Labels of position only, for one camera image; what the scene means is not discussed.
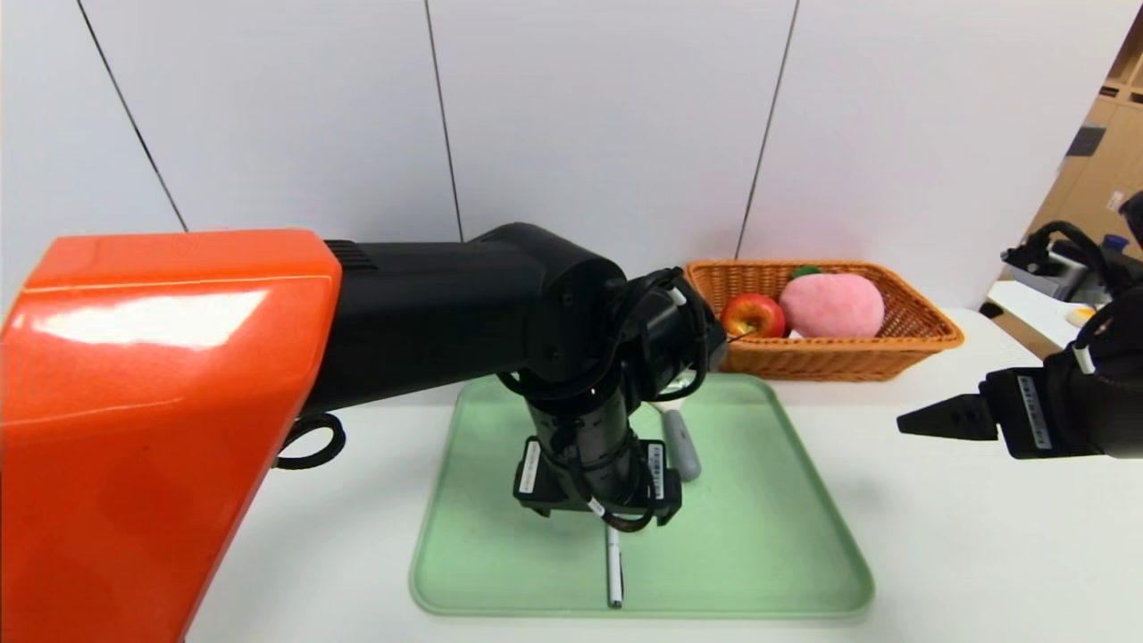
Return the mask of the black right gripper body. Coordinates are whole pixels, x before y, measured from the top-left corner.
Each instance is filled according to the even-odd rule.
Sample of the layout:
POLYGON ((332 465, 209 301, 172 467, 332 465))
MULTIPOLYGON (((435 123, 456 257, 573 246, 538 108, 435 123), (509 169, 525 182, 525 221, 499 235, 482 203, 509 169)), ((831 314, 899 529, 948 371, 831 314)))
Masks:
POLYGON ((1103 455, 1140 459, 1140 353, 1104 355, 1086 373, 1072 349, 1037 369, 988 375, 980 394, 1016 459, 1103 455))

